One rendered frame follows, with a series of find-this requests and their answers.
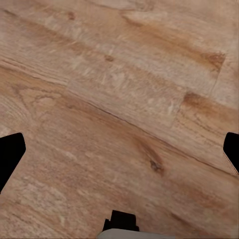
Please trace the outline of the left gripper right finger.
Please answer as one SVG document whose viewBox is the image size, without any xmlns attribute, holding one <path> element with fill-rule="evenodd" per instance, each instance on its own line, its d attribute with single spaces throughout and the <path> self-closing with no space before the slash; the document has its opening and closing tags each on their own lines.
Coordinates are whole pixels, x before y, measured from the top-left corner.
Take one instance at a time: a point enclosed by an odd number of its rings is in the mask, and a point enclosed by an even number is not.
<svg viewBox="0 0 239 239">
<path fill-rule="evenodd" d="M 239 134 L 228 132 L 223 150 L 239 173 Z"/>
</svg>

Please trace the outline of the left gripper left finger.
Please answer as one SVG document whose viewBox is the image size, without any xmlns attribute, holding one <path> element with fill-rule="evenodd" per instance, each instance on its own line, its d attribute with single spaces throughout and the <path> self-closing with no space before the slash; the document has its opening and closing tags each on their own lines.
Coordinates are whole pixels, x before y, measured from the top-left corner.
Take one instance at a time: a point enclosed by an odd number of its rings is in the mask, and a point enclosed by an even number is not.
<svg viewBox="0 0 239 239">
<path fill-rule="evenodd" d="M 0 138 L 0 192 L 26 152 L 21 132 Z"/>
</svg>

